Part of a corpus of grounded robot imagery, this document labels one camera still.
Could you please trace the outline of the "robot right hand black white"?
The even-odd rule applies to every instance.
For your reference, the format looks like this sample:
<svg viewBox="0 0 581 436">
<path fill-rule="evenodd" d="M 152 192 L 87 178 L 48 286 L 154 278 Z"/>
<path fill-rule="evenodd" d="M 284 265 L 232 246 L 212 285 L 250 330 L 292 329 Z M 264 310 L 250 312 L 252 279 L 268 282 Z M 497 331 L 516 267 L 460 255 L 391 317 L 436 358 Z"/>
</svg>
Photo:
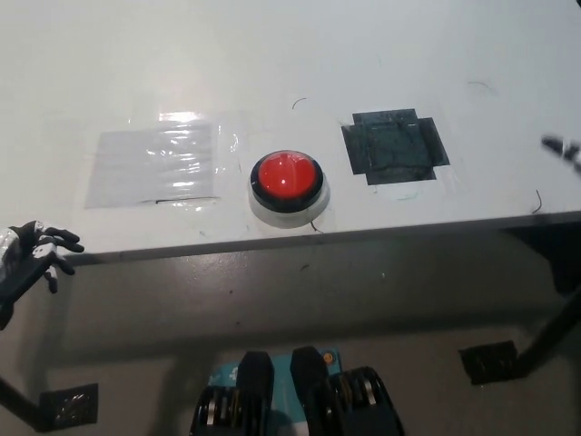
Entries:
<svg viewBox="0 0 581 436">
<path fill-rule="evenodd" d="M 580 142 L 566 142 L 561 136 L 544 135 L 541 138 L 542 146 L 569 164 L 576 173 L 580 173 Z"/>
</svg>

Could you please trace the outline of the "robot left hand black white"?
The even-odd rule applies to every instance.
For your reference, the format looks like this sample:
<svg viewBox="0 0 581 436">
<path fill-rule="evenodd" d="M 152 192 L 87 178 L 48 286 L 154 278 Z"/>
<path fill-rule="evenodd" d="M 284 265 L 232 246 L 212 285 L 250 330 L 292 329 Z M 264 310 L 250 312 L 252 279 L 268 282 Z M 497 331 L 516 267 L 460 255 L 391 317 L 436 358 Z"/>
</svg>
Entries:
<svg viewBox="0 0 581 436">
<path fill-rule="evenodd" d="M 74 274 L 74 267 L 58 252 L 83 253 L 81 238 L 65 229 L 32 221 L 1 230 L 1 327 L 14 315 L 15 304 L 44 278 L 51 293 L 58 291 L 57 272 Z"/>
</svg>

